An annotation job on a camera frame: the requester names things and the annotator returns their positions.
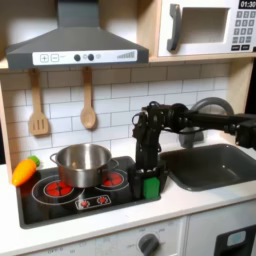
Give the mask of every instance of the green object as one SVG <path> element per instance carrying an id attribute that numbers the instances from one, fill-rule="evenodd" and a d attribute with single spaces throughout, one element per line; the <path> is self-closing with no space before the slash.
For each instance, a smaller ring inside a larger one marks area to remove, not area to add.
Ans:
<path id="1" fill-rule="evenodd" d="M 160 181 L 158 178 L 144 180 L 143 195 L 146 199 L 155 199 L 159 197 Z"/>
<path id="2" fill-rule="evenodd" d="M 36 164 L 36 167 L 40 165 L 40 160 L 36 156 L 29 156 L 28 159 L 33 160 Z"/>

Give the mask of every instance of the red burner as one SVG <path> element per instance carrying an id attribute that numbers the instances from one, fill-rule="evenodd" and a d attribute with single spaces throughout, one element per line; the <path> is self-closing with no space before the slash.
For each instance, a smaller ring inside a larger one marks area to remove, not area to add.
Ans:
<path id="1" fill-rule="evenodd" d="M 115 187 L 122 184 L 124 178 L 117 172 L 104 172 L 102 186 Z"/>
<path id="2" fill-rule="evenodd" d="M 72 187 L 62 181 L 52 182 L 45 187 L 46 194 L 53 197 L 67 196 L 72 190 Z"/>
<path id="3" fill-rule="evenodd" d="M 102 196 L 102 197 L 97 199 L 97 202 L 99 204 L 106 204 L 108 202 L 108 199 L 105 196 Z"/>

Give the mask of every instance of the sink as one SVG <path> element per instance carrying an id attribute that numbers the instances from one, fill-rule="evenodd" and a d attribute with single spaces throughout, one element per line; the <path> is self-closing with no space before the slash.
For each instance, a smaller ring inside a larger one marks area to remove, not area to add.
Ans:
<path id="1" fill-rule="evenodd" d="M 217 144 L 160 154 L 180 187 L 203 191 L 256 180 L 256 161 L 238 148 Z"/>

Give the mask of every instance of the pot handle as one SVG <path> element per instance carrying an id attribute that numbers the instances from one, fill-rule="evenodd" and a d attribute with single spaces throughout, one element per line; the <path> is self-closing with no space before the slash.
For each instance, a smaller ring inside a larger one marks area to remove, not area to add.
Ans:
<path id="1" fill-rule="evenodd" d="M 52 155 L 50 156 L 51 161 L 54 162 L 55 164 L 57 164 L 57 162 L 56 162 L 56 160 L 53 159 L 53 157 L 55 156 L 55 158 L 56 158 L 56 155 L 57 155 L 57 153 L 54 153 L 54 154 L 52 154 Z"/>

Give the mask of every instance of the oven knob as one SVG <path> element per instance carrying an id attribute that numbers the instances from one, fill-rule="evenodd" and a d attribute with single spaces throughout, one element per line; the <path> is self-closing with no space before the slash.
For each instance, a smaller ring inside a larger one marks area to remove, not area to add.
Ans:
<path id="1" fill-rule="evenodd" d="M 154 234 L 147 234 L 139 241 L 139 248 L 144 256 L 151 256 L 159 245 L 159 240 Z"/>
<path id="2" fill-rule="evenodd" d="M 74 59 L 75 59 L 76 61 L 80 61 L 80 60 L 81 60 L 81 57 L 80 57 L 80 55 L 76 54 L 76 55 L 74 56 Z"/>

